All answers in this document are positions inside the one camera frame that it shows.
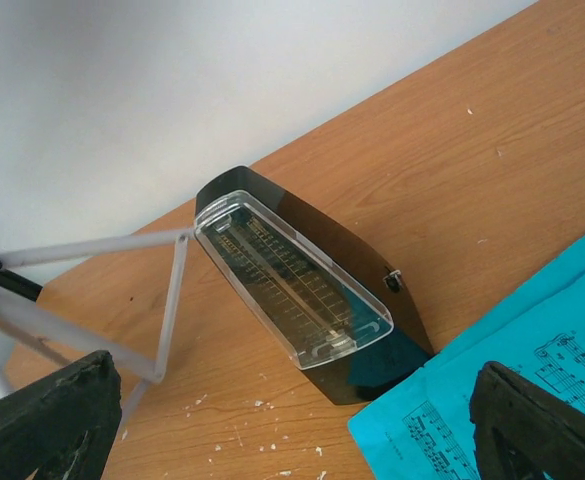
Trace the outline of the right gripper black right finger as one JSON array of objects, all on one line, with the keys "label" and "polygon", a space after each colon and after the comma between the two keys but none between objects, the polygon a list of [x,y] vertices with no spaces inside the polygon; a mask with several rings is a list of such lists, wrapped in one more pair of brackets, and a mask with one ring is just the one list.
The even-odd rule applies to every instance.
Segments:
[{"label": "right gripper black right finger", "polygon": [[585,479],[585,414],[498,362],[471,395],[482,479]]}]

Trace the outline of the clear plastic metronome cover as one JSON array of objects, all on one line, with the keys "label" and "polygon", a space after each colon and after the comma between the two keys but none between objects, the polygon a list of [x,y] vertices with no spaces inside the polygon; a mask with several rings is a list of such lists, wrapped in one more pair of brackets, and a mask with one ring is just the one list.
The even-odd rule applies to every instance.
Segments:
[{"label": "clear plastic metronome cover", "polygon": [[394,329],[368,288],[244,190],[197,213],[195,236],[301,370],[355,354]]}]

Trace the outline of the white tripod music stand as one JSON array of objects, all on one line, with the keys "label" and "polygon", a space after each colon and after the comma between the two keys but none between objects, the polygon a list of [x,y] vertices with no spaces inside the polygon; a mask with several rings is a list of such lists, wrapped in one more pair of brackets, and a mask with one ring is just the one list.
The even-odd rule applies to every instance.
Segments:
[{"label": "white tripod music stand", "polygon": [[[189,229],[168,230],[1,253],[0,277],[20,267],[151,248],[172,247],[173,260],[165,293],[160,294],[156,287],[150,287],[148,292],[131,296],[127,303],[117,301],[112,307],[105,302],[111,294],[119,292],[116,283],[130,283],[137,268],[127,267],[120,273],[95,276],[93,286],[71,279],[64,290],[54,285],[42,287],[34,300],[27,297],[34,292],[34,287],[25,278],[16,277],[9,286],[0,285],[0,332],[58,366],[67,365],[68,360],[55,350],[56,345],[78,352],[99,349],[110,352],[116,365],[139,379],[123,404],[123,417],[129,419],[148,389],[165,379],[188,243],[192,237]],[[124,309],[137,314],[132,326],[134,331],[143,332],[152,320],[160,320],[154,358],[105,337],[105,331],[122,332],[123,324],[114,315]]]}]

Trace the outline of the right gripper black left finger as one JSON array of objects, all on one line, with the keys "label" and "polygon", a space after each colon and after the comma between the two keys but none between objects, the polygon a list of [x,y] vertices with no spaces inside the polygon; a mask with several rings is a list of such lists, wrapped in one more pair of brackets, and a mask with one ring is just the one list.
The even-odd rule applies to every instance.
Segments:
[{"label": "right gripper black left finger", "polygon": [[122,418],[121,377],[95,351],[0,399],[0,479],[99,479]]}]

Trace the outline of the black metronome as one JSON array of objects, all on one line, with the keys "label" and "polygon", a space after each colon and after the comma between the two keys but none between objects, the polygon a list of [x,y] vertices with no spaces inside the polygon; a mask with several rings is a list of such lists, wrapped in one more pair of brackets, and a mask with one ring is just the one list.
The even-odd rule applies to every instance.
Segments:
[{"label": "black metronome", "polygon": [[369,402],[434,354],[401,272],[246,166],[195,198],[195,238],[296,368],[333,404]]}]

